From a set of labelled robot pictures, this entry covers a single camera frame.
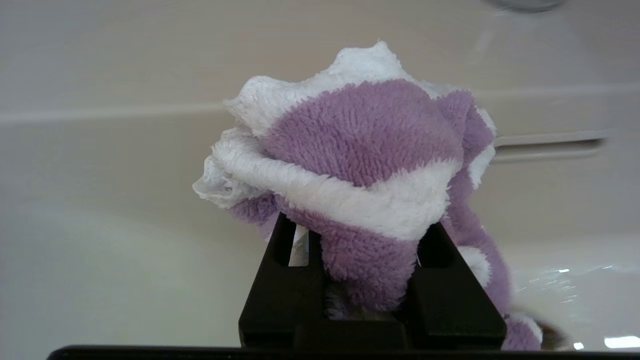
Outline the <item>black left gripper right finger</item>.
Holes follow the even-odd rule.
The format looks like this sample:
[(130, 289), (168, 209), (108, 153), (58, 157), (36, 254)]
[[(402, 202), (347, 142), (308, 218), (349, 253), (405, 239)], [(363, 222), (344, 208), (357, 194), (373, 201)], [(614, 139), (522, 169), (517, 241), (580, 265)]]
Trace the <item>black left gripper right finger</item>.
[(420, 350), (499, 350), (506, 323), (441, 223), (419, 241), (404, 325)]

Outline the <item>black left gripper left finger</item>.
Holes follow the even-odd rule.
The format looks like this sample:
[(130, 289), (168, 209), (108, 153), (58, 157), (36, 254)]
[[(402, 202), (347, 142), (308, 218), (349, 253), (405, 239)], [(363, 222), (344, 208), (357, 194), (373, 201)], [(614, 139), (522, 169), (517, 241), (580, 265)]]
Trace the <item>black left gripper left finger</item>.
[(279, 214), (238, 319), (242, 347), (291, 348), (298, 330), (327, 319), (321, 237), (310, 233), (307, 265), (290, 266), (296, 229)]

